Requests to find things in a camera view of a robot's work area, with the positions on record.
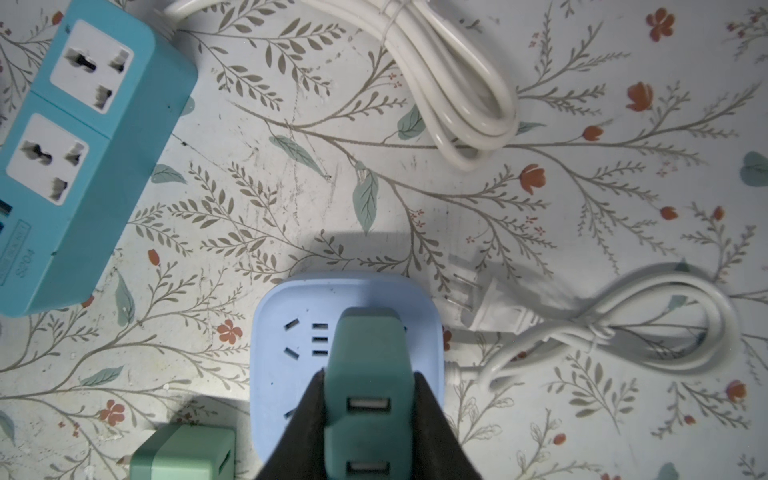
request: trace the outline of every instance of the socket outlet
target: socket outlet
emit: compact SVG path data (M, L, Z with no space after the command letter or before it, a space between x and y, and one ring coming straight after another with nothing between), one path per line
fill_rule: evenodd
M62 205L88 155L88 144L40 114L33 114L6 173L54 205Z
M84 20L77 20L51 72L51 83L107 113L131 67L133 51Z

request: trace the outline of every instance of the floral tablecloth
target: floral tablecloth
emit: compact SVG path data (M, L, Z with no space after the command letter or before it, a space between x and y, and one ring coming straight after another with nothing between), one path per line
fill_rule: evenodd
M765 475L768 5L433 3L521 99L515 142L472 174L440 158L364 32L294 0L186 23L174 43L200 79L93 297L0 320L0 478L126 478L166 422L238 425L237 476L255 476L253 312L296 273L411 276L443 313L446 358L471 364L500 340L458 328L456 271L578 308L649 266L731 295L743 355L727 375L672 382L581 352L500 396L448 388L455 434L489 479ZM66 7L0 6L3 137ZM620 330L670 358L701 317L676 296Z

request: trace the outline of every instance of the mint green charger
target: mint green charger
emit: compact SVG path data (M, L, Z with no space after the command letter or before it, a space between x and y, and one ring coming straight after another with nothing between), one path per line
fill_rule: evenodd
M235 432L166 425L131 457L131 480L233 480Z

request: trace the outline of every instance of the green usb charger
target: green usb charger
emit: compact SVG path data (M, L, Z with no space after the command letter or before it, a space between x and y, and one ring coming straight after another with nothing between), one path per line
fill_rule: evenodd
M235 432L166 425L131 457L131 480L233 480Z
M405 329L397 313L345 310L324 385L329 480L411 477L414 391Z

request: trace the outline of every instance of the light blue power strip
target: light blue power strip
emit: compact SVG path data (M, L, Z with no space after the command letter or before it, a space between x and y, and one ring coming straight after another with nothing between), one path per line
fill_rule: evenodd
M72 1L0 151L1 314L91 295L196 81L140 20Z

